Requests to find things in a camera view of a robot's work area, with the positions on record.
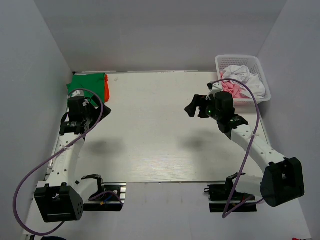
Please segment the pink t shirt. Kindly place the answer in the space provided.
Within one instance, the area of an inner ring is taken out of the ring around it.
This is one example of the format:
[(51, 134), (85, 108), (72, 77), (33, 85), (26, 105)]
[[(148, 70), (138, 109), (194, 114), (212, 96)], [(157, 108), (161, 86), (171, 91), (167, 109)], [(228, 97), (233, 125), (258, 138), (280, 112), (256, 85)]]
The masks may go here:
[[(245, 85), (252, 79), (250, 73), (223, 73), (220, 72), (221, 79), (235, 79)], [(251, 99), (249, 91), (240, 83), (231, 80), (221, 82), (222, 90), (232, 95), (234, 99)]]

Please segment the white t shirt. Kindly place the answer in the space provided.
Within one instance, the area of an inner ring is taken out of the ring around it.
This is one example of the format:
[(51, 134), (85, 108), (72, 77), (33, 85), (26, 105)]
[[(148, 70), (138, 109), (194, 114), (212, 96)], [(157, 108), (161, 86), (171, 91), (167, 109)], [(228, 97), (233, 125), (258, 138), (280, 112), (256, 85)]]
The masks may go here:
[[(262, 99), (266, 89), (257, 74), (250, 73), (247, 66), (230, 65), (221, 72), (222, 79), (235, 79), (246, 85), (254, 94), (256, 100)], [(251, 99), (249, 91), (240, 83), (231, 80), (221, 82), (222, 90), (232, 95), (234, 99)]]

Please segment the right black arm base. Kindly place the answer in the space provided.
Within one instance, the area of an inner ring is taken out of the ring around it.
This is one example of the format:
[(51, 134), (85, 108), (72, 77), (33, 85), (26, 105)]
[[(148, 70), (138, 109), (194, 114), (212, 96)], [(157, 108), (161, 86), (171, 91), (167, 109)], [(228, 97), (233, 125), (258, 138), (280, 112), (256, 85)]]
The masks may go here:
[[(206, 188), (204, 188), (203, 191), (208, 196), (209, 212), (223, 213), (225, 209), (225, 205), (230, 195), (230, 193), (227, 192), (226, 190), (226, 185), (222, 183), (210, 184)], [(231, 198), (227, 211), (229, 212), (232, 208), (236, 207), (239, 203), (243, 202), (249, 197), (250, 195), (247, 193), (239, 193), (235, 191)], [(237, 208), (234, 212), (236, 213), (257, 212), (257, 207), (255, 202), (256, 202), (256, 199), (253, 196), (249, 201), (247, 201), (241, 207)]]

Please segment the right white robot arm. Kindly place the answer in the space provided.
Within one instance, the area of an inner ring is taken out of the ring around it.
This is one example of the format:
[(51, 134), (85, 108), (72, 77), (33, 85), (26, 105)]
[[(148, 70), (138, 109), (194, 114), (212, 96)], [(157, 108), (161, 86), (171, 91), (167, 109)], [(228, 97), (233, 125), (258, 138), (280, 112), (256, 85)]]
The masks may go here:
[(260, 197), (269, 206), (277, 207), (304, 196), (301, 162), (277, 152), (261, 139), (256, 134), (257, 130), (236, 114), (230, 93), (215, 90), (212, 83), (208, 84), (208, 88), (208, 95), (194, 95), (185, 112), (191, 118), (198, 111), (199, 118), (214, 119), (218, 129), (245, 150), (245, 157), (252, 158), (263, 174), (262, 177), (249, 176), (241, 166), (239, 172), (227, 177), (224, 184), (212, 184), (204, 190), (209, 193), (209, 199), (212, 202), (225, 202), (230, 211), (232, 201), (243, 206), (246, 201)]

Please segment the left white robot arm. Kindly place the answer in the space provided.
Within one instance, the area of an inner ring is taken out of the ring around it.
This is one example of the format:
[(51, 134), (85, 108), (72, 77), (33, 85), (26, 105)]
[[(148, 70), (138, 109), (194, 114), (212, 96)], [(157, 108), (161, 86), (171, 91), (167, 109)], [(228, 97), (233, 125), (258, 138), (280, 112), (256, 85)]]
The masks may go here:
[(43, 187), (35, 190), (34, 198), (46, 223), (78, 221), (91, 197), (105, 196), (106, 187), (98, 174), (75, 175), (87, 132), (111, 113), (101, 99), (93, 94), (86, 97), (76, 90), (67, 101), (67, 112), (60, 121), (59, 154), (54, 157), (51, 173)]

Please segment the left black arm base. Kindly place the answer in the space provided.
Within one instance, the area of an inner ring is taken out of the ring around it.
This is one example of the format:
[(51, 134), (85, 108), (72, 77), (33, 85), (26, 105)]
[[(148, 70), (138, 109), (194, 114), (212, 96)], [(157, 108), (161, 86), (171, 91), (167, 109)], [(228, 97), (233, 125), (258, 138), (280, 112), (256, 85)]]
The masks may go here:
[(98, 190), (84, 203), (85, 212), (120, 212), (126, 198), (126, 183), (103, 183)]

